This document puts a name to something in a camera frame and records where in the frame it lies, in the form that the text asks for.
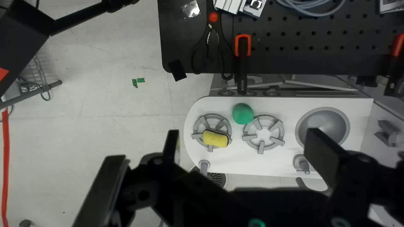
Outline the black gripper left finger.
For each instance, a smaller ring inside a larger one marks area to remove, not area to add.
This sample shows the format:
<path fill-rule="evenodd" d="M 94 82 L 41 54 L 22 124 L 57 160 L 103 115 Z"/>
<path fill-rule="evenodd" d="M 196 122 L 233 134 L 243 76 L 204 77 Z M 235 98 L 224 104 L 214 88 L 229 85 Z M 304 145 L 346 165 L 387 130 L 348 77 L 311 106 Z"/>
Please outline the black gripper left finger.
<path fill-rule="evenodd" d="M 123 227 L 117 204 L 128 170 L 126 155 L 104 159 L 74 227 Z"/>

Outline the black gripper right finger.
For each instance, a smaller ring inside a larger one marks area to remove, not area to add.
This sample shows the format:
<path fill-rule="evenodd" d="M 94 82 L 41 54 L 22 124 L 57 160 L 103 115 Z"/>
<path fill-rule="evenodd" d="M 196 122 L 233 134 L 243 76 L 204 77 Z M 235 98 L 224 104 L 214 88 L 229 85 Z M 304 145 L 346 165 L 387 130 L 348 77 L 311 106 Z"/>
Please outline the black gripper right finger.
<path fill-rule="evenodd" d="M 349 164 L 349 153 L 320 129 L 309 129 L 305 156 L 331 191 L 339 188 Z"/>

